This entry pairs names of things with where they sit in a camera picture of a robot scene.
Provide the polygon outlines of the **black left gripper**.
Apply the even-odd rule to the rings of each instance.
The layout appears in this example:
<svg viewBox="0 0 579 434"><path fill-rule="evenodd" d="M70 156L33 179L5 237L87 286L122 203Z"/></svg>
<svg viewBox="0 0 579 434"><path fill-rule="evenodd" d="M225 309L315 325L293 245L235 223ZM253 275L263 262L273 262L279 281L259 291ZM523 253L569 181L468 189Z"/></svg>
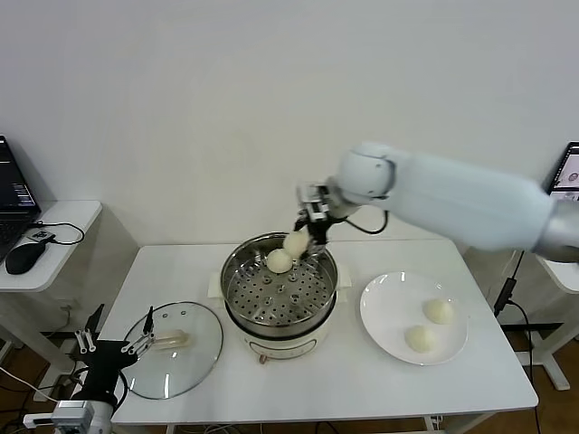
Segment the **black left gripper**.
<svg viewBox="0 0 579 434"><path fill-rule="evenodd" d="M74 336L80 354L86 354L84 362L88 371L81 389L73 398L115 398L114 391L119 373L138 361L137 355L145 353L155 341L154 308L137 321L129 330L125 341L99 340L96 343L96 329L105 305L88 317L85 326L76 330Z"/></svg>

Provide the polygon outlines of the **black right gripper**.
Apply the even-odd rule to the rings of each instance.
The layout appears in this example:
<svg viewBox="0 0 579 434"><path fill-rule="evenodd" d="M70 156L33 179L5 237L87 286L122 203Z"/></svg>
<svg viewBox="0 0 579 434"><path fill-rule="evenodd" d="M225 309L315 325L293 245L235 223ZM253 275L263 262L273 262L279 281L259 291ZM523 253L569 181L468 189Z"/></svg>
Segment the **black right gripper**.
<svg viewBox="0 0 579 434"><path fill-rule="evenodd" d="M315 257L325 251L329 223L335 224L338 218L330 213L328 205L323 202L304 202L301 208L304 215L295 221L294 231L308 233L307 254Z"/></svg>

